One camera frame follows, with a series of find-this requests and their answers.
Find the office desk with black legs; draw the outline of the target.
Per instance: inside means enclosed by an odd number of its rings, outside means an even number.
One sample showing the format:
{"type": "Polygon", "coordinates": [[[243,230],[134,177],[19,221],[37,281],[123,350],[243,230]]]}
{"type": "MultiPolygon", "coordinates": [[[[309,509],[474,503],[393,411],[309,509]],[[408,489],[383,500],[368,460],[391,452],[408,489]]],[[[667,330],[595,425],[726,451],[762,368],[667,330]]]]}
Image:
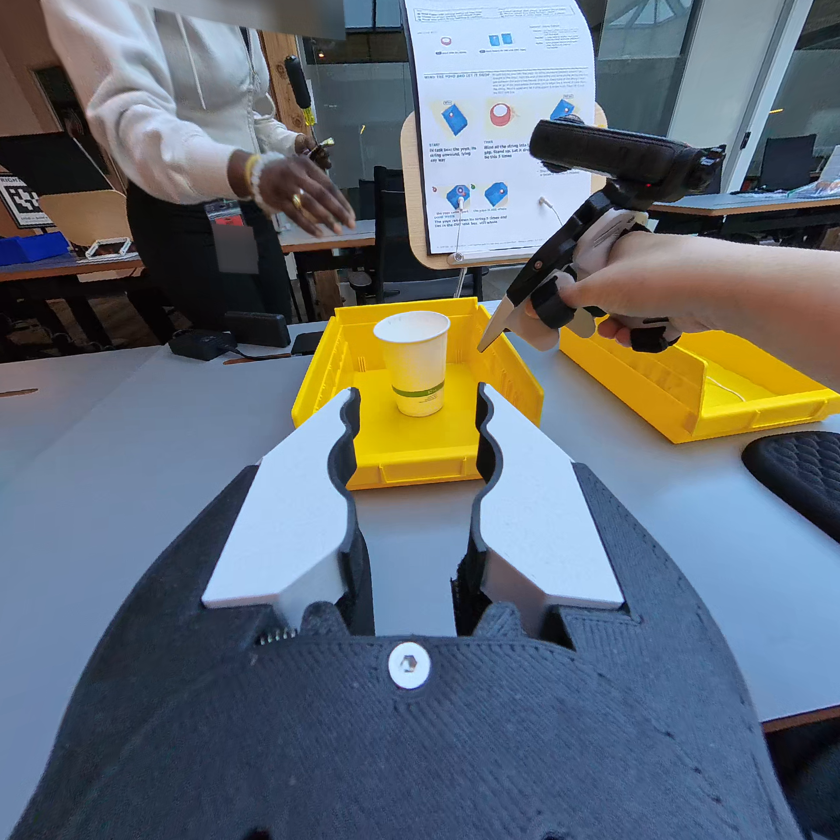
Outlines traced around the office desk with black legs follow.
{"type": "Polygon", "coordinates": [[[35,319],[62,355],[79,354],[67,328],[49,306],[63,300],[95,350],[113,350],[113,341],[90,300],[124,297],[139,313],[160,343],[167,343],[177,327],[162,290],[136,255],[110,256],[101,262],[68,253],[33,263],[1,268],[2,345],[16,316],[35,319]]]}

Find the yellow plastic bin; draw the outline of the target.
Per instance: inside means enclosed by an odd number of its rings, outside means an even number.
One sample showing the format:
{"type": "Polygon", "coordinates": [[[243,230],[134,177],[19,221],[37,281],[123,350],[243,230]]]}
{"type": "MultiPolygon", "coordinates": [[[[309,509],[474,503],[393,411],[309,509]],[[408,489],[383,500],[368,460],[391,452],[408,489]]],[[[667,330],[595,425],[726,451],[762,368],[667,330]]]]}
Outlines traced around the yellow plastic bin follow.
{"type": "Polygon", "coordinates": [[[676,445],[820,422],[839,395],[727,332],[685,333],[662,353],[636,353],[568,329],[560,350],[676,445]]]}
{"type": "Polygon", "coordinates": [[[295,427],[341,390],[360,391],[360,432],[354,439],[357,469],[350,490],[404,487],[479,477],[476,396],[493,386],[535,426],[543,389],[506,335],[488,351],[477,344],[491,318],[475,297],[339,308],[329,320],[291,409],[295,427]],[[401,312],[442,312],[450,320],[443,409],[411,418],[397,407],[374,336],[376,323],[401,312]]]}

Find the black and yellow screwdriver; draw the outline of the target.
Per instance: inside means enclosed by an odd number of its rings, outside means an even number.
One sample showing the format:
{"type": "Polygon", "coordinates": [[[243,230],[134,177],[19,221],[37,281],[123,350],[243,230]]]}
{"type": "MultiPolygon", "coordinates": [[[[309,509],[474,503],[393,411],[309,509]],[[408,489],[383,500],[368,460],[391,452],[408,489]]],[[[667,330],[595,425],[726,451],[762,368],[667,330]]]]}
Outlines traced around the black and yellow screwdriver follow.
{"type": "Polygon", "coordinates": [[[284,59],[283,64],[295,102],[302,112],[309,135],[315,143],[312,149],[308,150],[306,154],[313,157],[314,161],[321,168],[328,170],[332,166],[329,154],[335,141],[332,137],[321,141],[316,137],[314,132],[316,117],[312,106],[312,96],[299,58],[297,56],[288,56],[284,59]]]}

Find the black power adapter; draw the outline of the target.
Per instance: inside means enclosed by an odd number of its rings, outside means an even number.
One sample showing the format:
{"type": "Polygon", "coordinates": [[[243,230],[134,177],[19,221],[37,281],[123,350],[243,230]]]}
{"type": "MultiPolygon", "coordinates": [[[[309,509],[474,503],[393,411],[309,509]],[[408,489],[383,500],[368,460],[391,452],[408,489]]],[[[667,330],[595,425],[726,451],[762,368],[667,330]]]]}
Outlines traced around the black power adapter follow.
{"type": "Polygon", "coordinates": [[[167,344],[173,354],[195,361],[212,361],[238,351],[238,343],[229,332],[205,329],[178,331],[167,344]]]}

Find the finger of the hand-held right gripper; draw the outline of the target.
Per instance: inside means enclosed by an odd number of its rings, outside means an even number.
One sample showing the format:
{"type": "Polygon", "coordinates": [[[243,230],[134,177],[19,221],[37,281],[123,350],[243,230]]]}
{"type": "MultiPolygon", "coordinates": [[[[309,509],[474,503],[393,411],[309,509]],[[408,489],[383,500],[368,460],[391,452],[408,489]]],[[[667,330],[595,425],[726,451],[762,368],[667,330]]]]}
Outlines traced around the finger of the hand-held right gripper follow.
{"type": "Polygon", "coordinates": [[[478,352],[485,352],[504,332],[508,330],[526,341],[535,350],[547,352],[558,348],[560,331],[543,323],[532,310],[529,302],[514,307],[504,297],[498,303],[489,324],[478,343],[478,352]]]}

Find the black textured pad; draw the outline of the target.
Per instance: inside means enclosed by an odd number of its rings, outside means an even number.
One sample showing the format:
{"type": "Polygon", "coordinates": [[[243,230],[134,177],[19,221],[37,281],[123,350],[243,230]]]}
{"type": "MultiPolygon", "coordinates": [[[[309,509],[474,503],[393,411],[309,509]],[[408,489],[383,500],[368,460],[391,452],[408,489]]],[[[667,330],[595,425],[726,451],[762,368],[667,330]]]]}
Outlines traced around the black textured pad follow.
{"type": "Polygon", "coordinates": [[[773,494],[839,541],[839,434],[760,437],[744,448],[742,462],[773,494]]]}

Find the person's right hand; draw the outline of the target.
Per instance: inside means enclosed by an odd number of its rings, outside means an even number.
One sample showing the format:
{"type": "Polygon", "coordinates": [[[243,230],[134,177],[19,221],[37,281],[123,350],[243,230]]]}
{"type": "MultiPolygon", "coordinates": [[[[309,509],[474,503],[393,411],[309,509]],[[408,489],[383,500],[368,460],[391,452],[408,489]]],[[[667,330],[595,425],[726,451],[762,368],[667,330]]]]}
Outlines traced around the person's right hand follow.
{"type": "Polygon", "coordinates": [[[698,247],[710,241],[677,235],[627,234],[613,247],[607,265],[570,287],[560,299],[570,308],[597,307],[609,318],[601,336],[632,346],[631,330],[619,317],[667,318],[681,332],[716,328],[703,297],[710,288],[697,274],[698,247]]]}

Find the white paper sheet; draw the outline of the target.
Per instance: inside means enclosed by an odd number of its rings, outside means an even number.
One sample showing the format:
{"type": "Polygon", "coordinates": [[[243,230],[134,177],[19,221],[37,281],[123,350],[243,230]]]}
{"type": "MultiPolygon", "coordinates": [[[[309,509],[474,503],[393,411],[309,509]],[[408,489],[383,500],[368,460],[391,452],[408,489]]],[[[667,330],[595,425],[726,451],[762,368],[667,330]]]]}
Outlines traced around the white paper sheet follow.
{"type": "Polygon", "coordinates": [[[572,1],[403,2],[432,255],[535,251],[592,191],[529,152],[541,120],[593,124],[595,63],[572,1]]]}

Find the black and white marker sign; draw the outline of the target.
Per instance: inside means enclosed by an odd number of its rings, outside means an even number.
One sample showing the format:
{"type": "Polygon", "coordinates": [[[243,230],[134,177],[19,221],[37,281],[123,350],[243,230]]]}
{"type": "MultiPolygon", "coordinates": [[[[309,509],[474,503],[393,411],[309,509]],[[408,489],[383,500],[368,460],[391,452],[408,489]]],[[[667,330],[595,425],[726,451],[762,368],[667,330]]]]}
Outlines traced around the black and white marker sign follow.
{"type": "Polygon", "coordinates": [[[37,194],[21,179],[1,173],[1,200],[18,229],[52,228],[54,223],[43,212],[37,194]]]}

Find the long office desk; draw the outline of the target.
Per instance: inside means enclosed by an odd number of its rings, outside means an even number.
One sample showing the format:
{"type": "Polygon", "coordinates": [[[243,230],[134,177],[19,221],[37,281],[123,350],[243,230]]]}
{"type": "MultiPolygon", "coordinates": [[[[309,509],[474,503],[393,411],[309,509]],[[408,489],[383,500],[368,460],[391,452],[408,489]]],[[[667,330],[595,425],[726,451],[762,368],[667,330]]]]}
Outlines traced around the long office desk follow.
{"type": "Polygon", "coordinates": [[[279,234],[284,255],[295,261],[306,321],[329,320],[344,305],[340,271],[357,270],[375,245],[375,221],[362,219],[341,233],[310,236],[295,225],[279,234]]]}

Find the blue plastic bin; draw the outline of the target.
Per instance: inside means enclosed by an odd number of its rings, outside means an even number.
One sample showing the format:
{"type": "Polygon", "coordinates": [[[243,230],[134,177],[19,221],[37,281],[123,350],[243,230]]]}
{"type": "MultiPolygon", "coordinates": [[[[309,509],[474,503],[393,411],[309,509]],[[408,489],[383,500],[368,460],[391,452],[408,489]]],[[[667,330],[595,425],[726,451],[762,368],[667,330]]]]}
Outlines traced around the blue plastic bin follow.
{"type": "Polygon", "coordinates": [[[30,264],[70,252],[65,236],[55,230],[31,236],[1,237],[0,266],[30,264]]]}

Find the light wooden panel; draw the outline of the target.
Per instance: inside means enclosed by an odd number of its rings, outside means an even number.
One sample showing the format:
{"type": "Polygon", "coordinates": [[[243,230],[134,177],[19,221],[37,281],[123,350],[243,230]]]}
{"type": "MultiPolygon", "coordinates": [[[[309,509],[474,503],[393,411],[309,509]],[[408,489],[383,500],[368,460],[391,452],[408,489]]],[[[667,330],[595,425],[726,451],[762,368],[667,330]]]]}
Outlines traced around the light wooden panel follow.
{"type": "Polygon", "coordinates": [[[131,238],[126,195],[114,190],[38,194],[50,222],[76,246],[99,240],[131,238]]]}

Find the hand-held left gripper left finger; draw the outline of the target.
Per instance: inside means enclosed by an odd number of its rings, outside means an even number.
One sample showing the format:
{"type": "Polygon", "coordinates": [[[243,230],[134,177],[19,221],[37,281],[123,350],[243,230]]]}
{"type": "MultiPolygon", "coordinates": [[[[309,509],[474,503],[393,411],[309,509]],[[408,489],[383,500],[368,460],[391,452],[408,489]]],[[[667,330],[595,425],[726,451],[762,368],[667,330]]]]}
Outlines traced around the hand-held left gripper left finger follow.
{"type": "Polygon", "coordinates": [[[341,390],[264,456],[203,594],[209,608],[269,605],[301,629],[335,604],[351,631],[375,629],[371,566],[347,484],[361,394],[341,390]]]}

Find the black rectangular box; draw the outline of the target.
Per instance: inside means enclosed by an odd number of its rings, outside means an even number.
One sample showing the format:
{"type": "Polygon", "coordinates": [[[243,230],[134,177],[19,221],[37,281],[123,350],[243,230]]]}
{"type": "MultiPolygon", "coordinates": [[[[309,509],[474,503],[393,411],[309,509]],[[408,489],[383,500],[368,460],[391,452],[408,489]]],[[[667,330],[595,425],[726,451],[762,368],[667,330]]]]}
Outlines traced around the black rectangular box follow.
{"type": "Polygon", "coordinates": [[[237,343],[285,349],[291,344],[287,321],[282,314],[228,311],[224,329],[237,343]]]}

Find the black office chair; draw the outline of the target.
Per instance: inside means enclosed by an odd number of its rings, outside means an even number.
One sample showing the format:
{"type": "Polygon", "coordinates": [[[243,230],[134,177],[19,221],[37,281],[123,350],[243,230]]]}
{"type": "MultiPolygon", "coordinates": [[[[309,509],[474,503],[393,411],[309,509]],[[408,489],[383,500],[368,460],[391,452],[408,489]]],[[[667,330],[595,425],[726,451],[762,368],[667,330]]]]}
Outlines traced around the black office chair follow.
{"type": "Polygon", "coordinates": [[[790,192],[810,182],[816,134],[768,138],[764,145],[757,188],[790,192]]]}
{"type": "Polygon", "coordinates": [[[455,296],[483,301],[483,277],[487,269],[469,269],[461,291],[458,291],[458,269],[430,269],[414,256],[408,235],[403,171],[377,165],[372,184],[374,246],[372,256],[364,258],[363,267],[368,280],[349,280],[357,304],[455,296]]]}

